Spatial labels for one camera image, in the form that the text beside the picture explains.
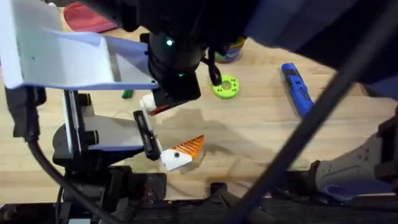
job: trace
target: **blue screwdriver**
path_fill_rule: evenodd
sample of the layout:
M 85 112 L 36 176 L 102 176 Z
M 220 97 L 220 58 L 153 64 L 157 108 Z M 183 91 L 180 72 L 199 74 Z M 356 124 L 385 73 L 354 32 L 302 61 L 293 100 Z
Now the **blue screwdriver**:
M 308 94 L 308 89 L 293 63 L 285 63 L 281 67 L 285 80 L 290 88 L 289 93 L 298 114 L 303 117 L 307 114 L 313 102 Z

